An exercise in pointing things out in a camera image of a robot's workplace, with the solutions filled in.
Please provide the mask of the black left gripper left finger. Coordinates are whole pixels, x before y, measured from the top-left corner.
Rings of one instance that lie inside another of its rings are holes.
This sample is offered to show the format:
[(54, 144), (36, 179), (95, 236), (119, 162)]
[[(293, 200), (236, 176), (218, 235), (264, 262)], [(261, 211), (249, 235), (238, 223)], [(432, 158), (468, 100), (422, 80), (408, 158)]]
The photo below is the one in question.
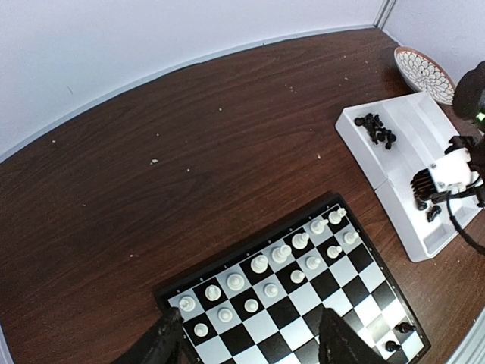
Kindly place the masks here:
[(125, 363), (181, 363), (182, 317), (170, 308), (124, 354)]

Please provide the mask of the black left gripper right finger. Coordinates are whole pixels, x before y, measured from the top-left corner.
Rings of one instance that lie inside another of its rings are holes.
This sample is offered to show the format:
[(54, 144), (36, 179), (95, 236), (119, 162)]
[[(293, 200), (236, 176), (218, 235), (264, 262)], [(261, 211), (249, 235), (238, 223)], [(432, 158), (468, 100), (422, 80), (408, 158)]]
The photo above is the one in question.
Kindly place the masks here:
[(323, 308), (319, 341), (319, 363), (386, 363), (333, 309)]

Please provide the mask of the black chess pawn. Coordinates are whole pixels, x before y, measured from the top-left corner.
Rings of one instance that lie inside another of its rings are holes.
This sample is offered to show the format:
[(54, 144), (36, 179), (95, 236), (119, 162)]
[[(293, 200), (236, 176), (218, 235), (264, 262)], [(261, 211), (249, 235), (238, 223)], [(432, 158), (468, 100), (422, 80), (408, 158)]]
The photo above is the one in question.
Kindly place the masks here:
[(396, 330), (401, 334), (407, 334), (408, 332), (415, 331), (416, 327), (408, 322), (401, 322), (396, 326)]

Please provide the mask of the black white chess board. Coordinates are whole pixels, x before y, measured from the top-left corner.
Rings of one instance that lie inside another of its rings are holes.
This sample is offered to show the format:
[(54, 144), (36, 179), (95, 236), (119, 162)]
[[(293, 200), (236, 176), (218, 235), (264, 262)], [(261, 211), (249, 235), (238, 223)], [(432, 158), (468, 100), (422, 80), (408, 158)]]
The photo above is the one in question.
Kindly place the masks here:
[(341, 195), (326, 195), (221, 259), (160, 288), (191, 363), (316, 363), (333, 309), (381, 359), (417, 363), (431, 344)]

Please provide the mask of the white plastic compartment tray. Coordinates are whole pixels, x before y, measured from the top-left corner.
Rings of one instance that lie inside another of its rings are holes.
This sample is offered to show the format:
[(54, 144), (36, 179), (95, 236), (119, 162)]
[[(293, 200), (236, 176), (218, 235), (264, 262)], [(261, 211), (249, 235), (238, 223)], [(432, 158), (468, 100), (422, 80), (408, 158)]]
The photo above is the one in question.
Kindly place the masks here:
[[(355, 118), (368, 113), (379, 114), (384, 127), (396, 135), (390, 150), (372, 143), (366, 129), (354, 124)], [(450, 214), (466, 227), (479, 213), (474, 196), (452, 199), (450, 206), (441, 202), (442, 211), (433, 221), (416, 205), (412, 178), (443, 157), (449, 140), (458, 133), (429, 93), (344, 108), (336, 130), (365, 173), (412, 262), (432, 259), (456, 236)]]

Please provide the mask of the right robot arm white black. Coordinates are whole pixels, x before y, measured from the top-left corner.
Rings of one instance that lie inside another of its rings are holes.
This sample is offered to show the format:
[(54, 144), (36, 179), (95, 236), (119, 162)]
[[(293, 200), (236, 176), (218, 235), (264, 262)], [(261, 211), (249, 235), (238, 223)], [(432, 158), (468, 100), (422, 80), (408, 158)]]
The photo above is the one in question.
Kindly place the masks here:
[[(452, 101), (455, 115), (465, 121), (471, 121), (484, 132), (484, 61), (475, 69), (467, 72), (458, 82)], [(454, 136), (445, 153), (466, 148), (471, 157), (471, 170), (476, 171), (484, 180), (484, 138), (473, 142), (470, 136)]]

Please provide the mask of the white chess pieces row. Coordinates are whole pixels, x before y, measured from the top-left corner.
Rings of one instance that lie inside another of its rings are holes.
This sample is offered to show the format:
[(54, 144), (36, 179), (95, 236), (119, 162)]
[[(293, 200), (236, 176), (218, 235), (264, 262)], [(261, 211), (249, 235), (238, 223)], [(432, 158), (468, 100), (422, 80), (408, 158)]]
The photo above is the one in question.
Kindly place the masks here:
[(345, 315), (352, 301), (344, 291), (359, 276), (358, 230), (337, 207), (293, 228), (279, 240), (248, 253), (221, 271), (177, 289), (168, 301), (177, 307), (189, 336), (202, 344), (231, 334), (258, 344), (276, 334), (287, 343), (315, 331), (323, 308)]

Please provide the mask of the black chess pieces pile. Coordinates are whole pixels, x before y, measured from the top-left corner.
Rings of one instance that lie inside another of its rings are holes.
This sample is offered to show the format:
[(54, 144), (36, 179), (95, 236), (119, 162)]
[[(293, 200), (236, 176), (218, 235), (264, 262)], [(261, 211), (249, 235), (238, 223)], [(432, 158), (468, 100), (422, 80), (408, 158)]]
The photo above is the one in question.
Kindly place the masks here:
[(396, 135), (391, 129), (384, 127), (379, 114), (368, 113), (364, 117), (357, 117), (354, 119), (354, 124), (366, 129), (372, 143), (383, 143), (387, 150), (390, 150), (396, 141)]

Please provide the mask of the patterned ceramic plate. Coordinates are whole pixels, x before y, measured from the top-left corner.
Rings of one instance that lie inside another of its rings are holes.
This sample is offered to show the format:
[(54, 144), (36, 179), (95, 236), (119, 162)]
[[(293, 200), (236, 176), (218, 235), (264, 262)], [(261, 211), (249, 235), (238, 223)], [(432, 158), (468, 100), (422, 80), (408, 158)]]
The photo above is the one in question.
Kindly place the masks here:
[(452, 105), (455, 84), (435, 61), (404, 46), (395, 48), (393, 55), (399, 73), (415, 92), (427, 92), (436, 102)]

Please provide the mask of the right aluminium frame post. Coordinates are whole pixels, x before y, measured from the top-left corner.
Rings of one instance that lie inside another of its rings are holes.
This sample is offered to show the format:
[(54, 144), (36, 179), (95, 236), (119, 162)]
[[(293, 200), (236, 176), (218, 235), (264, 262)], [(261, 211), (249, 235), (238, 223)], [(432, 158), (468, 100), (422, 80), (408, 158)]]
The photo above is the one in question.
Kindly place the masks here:
[(373, 25), (376, 28), (383, 29), (394, 6), (396, 4), (396, 0), (383, 0), (380, 6), (379, 11), (374, 19)]

